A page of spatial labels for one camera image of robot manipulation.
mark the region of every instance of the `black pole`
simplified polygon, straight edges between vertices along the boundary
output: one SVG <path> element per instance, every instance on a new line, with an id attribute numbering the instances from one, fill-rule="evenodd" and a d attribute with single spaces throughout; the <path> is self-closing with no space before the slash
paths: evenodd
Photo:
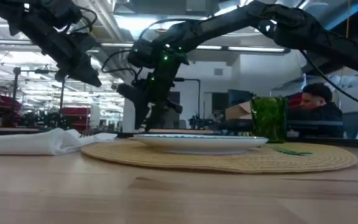
<path id="1" fill-rule="evenodd" d="M 13 83 L 13 100 L 12 100 L 12 107 L 11 107 L 11 112 L 12 112 L 12 116 L 14 116 L 15 113 L 15 103 L 16 103 L 16 93 L 17 93 L 17 81 L 19 79 L 19 75 L 21 73 L 21 68 L 20 67 L 15 67 L 13 68 L 13 73 L 15 74 L 15 80 Z"/>
<path id="2" fill-rule="evenodd" d="M 62 91 L 60 92 L 60 106 L 59 106 L 60 114 L 62 113 L 62 109 L 63 109 L 63 94 L 65 92 L 65 83 L 66 83 L 66 78 L 62 80 Z"/>

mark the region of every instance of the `cardboard box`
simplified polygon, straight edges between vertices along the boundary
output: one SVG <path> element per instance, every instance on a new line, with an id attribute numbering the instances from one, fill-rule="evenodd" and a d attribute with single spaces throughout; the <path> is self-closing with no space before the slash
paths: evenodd
<path id="1" fill-rule="evenodd" d="M 225 111 L 226 120 L 230 119 L 252 119 L 250 102 L 240 103 L 227 108 Z"/>

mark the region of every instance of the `green glass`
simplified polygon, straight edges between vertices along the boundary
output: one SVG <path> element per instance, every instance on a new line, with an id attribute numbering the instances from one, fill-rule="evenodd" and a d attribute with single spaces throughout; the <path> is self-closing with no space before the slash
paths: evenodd
<path id="1" fill-rule="evenodd" d="M 254 97 L 251 100 L 254 134 L 271 143 L 284 143 L 287 138 L 288 100 L 280 97 Z"/>

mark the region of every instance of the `white plate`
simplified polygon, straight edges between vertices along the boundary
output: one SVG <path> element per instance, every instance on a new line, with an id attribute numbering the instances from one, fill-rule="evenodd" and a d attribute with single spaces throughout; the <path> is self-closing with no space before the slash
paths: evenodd
<path id="1" fill-rule="evenodd" d="M 196 134 L 137 134 L 135 140 L 158 150 L 180 154 L 238 154 L 262 146 L 267 138 Z"/>

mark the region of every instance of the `fork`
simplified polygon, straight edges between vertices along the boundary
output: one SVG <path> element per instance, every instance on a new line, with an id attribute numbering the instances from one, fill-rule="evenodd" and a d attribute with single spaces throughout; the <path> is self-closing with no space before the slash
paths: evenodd
<path id="1" fill-rule="evenodd" d="M 94 129 L 87 128 L 87 129 L 85 129 L 85 131 L 82 132 L 82 134 L 80 135 L 80 138 L 85 138 L 85 137 L 92 136 L 92 135 L 94 135 Z"/>
<path id="2" fill-rule="evenodd" d="M 272 148 L 278 152 L 281 152 L 281 153 L 284 153 L 284 154 L 287 154 L 287 155 L 292 155 L 292 156 L 306 156 L 306 155 L 312 155 L 313 153 L 312 152 L 296 152 L 296 151 L 292 151 L 292 150 L 289 150 L 289 149 L 283 149 L 283 148 L 280 148 L 280 147 L 277 147 L 277 146 L 272 146 L 272 145 L 269 145 L 269 144 L 266 144 L 267 147 L 269 148 Z"/>

